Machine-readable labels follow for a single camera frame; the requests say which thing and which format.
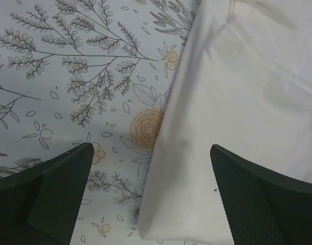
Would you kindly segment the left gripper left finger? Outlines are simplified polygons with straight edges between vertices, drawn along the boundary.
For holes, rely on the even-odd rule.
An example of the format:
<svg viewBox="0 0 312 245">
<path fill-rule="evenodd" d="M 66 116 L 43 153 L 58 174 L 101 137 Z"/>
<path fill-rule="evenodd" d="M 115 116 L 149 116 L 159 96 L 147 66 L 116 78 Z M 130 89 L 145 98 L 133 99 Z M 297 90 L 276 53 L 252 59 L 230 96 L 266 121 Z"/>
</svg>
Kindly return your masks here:
<svg viewBox="0 0 312 245">
<path fill-rule="evenodd" d="M 83 143 L 0 179 L 0 244 L 70 244 L 93 156 Z"/>
</svg>

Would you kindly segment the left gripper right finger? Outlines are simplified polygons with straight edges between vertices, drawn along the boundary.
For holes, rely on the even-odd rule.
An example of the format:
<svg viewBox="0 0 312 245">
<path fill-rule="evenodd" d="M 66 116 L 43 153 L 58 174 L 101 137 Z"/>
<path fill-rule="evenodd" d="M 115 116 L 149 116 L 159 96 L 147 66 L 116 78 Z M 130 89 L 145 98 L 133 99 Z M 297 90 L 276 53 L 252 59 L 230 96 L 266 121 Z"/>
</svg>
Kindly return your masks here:
<svg viewBox="0 0 312 245">
<path fill-rule="evenodd" d="M 235 244 L 312 244 L 312 184 L 217 144 L 210 158 Z"/>
</svg>

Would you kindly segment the white t shirt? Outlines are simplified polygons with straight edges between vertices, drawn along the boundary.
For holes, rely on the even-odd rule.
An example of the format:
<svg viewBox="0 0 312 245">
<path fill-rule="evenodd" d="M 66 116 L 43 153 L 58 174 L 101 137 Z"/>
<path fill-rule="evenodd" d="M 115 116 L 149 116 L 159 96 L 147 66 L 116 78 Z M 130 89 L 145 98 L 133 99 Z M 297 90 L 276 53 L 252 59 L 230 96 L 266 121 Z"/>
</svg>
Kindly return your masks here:
<svg viewBox="0 0 312 245">
<path fill-rule="evenodd" d="M 143 240 L 232 244 L 210 149 L 312 183 L 312 1 L 202 1 L 140 207 Z"/>
</svg>

